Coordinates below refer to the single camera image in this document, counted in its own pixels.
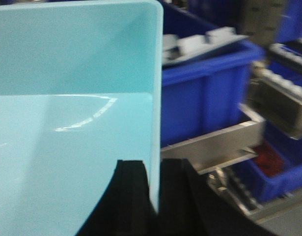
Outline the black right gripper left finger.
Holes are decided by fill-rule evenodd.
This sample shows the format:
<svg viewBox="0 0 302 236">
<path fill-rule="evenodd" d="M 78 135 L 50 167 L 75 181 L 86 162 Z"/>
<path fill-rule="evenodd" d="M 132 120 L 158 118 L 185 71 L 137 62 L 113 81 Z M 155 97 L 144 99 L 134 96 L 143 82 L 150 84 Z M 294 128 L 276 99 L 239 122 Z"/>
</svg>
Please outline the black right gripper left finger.
<svg viewBox="0 0 302 236">
<path fill-rule="evenodd" d="M 156 213 L 141 160 L 118 160 L 114 174 L 79 236 L 154 236 Z"/>
</svg>

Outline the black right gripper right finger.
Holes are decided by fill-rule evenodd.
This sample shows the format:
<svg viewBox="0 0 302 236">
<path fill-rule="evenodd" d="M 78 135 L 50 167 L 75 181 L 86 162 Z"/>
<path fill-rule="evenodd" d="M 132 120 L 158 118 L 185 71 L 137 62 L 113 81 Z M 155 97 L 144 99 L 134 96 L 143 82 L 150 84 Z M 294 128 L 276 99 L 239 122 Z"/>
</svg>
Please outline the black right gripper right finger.
<svg viewBox="0 0 302 236">
<path fill-rule="evenodd" d="M 160 164 L 162 236 L 272 236 L 218 196 L 187 159 Z"/>
</svg>

